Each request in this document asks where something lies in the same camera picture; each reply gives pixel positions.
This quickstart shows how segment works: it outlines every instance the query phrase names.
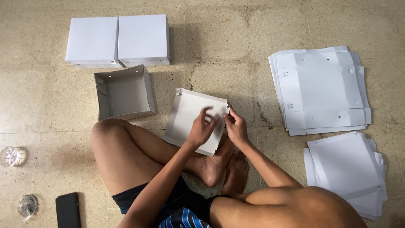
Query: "cardboard box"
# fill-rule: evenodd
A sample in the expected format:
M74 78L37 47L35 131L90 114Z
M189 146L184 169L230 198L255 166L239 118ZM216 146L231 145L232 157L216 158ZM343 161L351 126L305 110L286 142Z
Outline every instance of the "cardboard box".
M125 70L94 73L98 98L98 120L130 120L154 115L148 70L139 65Z
M182 146L190 134L193 122L200 114L201 109L208 106L213 107L213 109L208 110L207 114L217 118L218 124L207 142L201 145L196 152L214 156L225 128L222 113L229 113L230 109L226 99L177 88L169 123L162 139L176 146Z
M66 58L78 68L120 68L118 17L72 18Z
M170 65L166 14L119 17L118 59L126 67Z

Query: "smartphone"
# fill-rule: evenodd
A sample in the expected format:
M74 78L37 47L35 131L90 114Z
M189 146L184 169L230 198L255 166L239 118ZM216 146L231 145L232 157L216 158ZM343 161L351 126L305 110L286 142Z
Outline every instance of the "smartphone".
M56 197L58 228L81 228L77 192Z

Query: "tiled floor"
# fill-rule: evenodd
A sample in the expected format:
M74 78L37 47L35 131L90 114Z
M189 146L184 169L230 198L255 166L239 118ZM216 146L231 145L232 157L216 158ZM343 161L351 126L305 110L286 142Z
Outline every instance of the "tiled floor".
M89 143L97 121L93 72L64 61L72 17L167 14L172 65L148 67L157 114L132 120L163 134L174 88L231 101L250 139L306 184L305 142L282 127L268 55L347 45L366 68L375 139L388 165L388 201L370 227L405 227L405 2L403 0L0 0L0 144L26 146L22 167L0 170L1 227L57 227L55 197L80 192L82 226L115 227L122 215L98 173ZM192 189L206 196L194 177ZM264 187L252 169L247 191ZM27 222L21 194L39 208Z

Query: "blue striped fabric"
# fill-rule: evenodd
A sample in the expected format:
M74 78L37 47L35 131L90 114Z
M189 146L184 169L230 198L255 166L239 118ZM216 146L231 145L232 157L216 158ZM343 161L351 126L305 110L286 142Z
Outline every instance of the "blue striped fabric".
M212 228L208 223L200 220L190 209L181 208L167 217L159 228Z

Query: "black shorts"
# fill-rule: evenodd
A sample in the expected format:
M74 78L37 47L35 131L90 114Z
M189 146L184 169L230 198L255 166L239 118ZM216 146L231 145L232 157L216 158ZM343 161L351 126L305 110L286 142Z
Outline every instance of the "black shorts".
M113 195L113 200L121 209L122 214L127 213L129 207L131 207L136 197L139 195L139 193L141 193L147 184L148 183L145 183L143 185L128 189L122 193L118 193L117 195ZM210 224L209 210L216 197L218 196L212 196L205 199L202 195L191 191L183 178L180 176L172 192L170 193L169 198L167 198L162 209L150 227L157 228L163 220L183 207L190 209L199 219Z

